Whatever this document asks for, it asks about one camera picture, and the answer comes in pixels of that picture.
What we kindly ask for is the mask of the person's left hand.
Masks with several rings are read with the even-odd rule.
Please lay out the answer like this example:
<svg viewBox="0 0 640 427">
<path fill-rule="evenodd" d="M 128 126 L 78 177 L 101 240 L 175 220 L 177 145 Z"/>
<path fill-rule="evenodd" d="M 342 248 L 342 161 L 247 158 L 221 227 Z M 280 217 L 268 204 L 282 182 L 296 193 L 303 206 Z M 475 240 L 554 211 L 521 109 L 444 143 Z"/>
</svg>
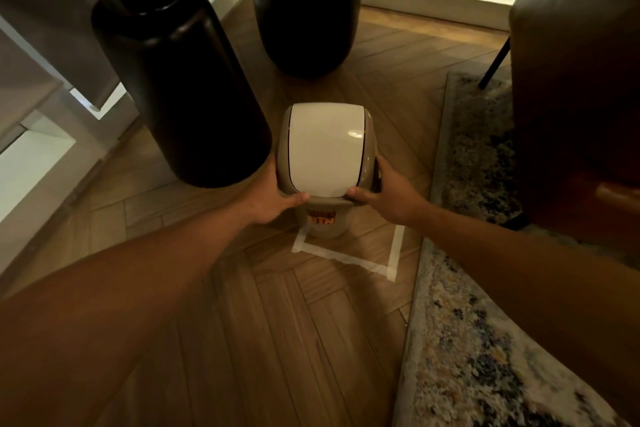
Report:
<svg viewBox="0 0 640 427">
<path fill-rule="evenodd" d="M 281 193 L 290 195 L 281 192 L 278 187 L 276 156 L 271 153 L 257 177 L 239 198 L 239 208 L 247 224 L 267 224 L 281 215 L 283 212 L 278 210 Z"/>
</svg>

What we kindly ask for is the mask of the person's right hand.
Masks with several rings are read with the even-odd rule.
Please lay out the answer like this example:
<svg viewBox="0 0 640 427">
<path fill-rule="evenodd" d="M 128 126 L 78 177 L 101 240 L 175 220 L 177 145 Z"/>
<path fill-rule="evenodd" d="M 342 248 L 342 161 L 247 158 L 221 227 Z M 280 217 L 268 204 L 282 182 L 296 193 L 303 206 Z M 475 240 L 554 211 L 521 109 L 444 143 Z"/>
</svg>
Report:
<svg viewBox="0 0 640 427">
<path fill-rule="evenodd" d="M 383 204 L 371 207 L 390 223 L 415 228 L 430 204 L 384 157 L 377 155 L 376 164 L 380 171 Z"/>
</svg>

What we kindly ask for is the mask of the beige swing-lid trash bin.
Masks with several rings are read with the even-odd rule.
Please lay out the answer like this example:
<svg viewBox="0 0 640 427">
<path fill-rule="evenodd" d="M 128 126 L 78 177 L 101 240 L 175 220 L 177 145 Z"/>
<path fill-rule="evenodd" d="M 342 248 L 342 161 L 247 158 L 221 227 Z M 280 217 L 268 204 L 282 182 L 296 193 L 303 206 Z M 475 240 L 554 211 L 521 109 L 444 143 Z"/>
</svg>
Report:
<svg viewBox="0 0 640 427">
<path fill-rule="evenodd" d="M 362 105 L 308 102 L 284 113 L 276 152 L 278 185 L 285 194 L 306 192 L 295 213 L 302 229 L 320 239 L 345 234 L 363 203 L 350 187 L 380 192 L 378 146 L 371 113 Z"/>
</svg>

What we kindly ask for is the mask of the person's left forearm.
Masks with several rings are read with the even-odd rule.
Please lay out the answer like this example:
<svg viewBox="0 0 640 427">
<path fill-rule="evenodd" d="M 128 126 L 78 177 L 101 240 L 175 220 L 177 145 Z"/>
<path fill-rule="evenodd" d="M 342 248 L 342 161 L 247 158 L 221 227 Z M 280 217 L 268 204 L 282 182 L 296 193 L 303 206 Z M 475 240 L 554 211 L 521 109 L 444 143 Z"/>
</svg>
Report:
<svg viewBox="0 0 640 427">
<path fill-rule="evenodd" d="M 108 248 L 0 301 L 0 427 L 82 427 L 228 244 L 238 201 Z"/>
</svg>

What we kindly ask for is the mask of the person's right forearm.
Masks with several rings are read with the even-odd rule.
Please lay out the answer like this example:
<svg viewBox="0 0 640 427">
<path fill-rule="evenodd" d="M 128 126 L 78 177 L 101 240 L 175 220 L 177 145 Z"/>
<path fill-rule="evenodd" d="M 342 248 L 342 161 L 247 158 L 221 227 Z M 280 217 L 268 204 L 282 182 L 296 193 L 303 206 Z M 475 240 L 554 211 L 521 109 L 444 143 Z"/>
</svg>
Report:
<svg viewBox="0 0 640 427">
<path fill-rule="evenodd" d="M 412 227 L 627 422 L 640 427 L 640 272 L 424 202 Z"/>
</svg>

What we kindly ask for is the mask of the white tape floor marking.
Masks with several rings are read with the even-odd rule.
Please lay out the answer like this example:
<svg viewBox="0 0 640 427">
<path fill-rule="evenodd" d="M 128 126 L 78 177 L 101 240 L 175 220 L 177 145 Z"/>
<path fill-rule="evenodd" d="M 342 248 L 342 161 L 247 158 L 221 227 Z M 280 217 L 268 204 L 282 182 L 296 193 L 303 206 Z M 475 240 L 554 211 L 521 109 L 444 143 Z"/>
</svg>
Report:
<svg viewBox="0 0 640 427">
<path fill-rule="evenodd" d="M 322 248 L 320 246 L 308 244 L 306 243 L 306 238 L 308 235 L 308 229 L 306 227 L 302 227 L 299 229 L 292 245 L 291 252 L 305 252 L 323 259 L 334 260 L 343 264 L 356 265 L 378 275 L 384 276 L 390 282 L 395 282 L 404 239 L 404 230 L 405 227 L 403 226 L 395 226 L 388 262 L 385 266 L 382 264 L 377 264 L 376 262 L 367 261 L 355 256 L 329 250 L 328 248 Z"/>
</svg>

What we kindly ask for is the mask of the patterned blue and cream rug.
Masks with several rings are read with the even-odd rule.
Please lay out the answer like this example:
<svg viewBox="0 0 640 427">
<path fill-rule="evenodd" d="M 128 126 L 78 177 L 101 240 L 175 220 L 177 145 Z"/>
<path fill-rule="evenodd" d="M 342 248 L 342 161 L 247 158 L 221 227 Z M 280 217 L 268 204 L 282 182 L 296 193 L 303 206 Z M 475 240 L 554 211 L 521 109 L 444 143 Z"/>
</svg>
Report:
<svg viewBox="0 0 640 427">
<path fill-rule="evenodd" d="M 511 81 L 450 71 L 429 201 L 640 271 L 640 257 L 529 224 L 515 181 Z M 392 427 L 630 427 L 429 239 L 420 253 Z"/>
</svg>

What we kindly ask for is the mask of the black vase with neck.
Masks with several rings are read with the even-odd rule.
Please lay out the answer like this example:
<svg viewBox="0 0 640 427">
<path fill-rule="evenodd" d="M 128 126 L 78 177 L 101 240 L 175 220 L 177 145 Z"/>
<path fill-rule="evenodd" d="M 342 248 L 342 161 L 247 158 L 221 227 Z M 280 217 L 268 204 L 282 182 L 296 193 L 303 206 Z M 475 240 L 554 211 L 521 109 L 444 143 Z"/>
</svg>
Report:
<svg viewBox="0 0 640 427">
<path fill-rule="evenodd" d="M 99 0 L 91 24 L 179 180 L 228 187 L 264 164 L 268 122 L 209 0 Z"/>
</svg>

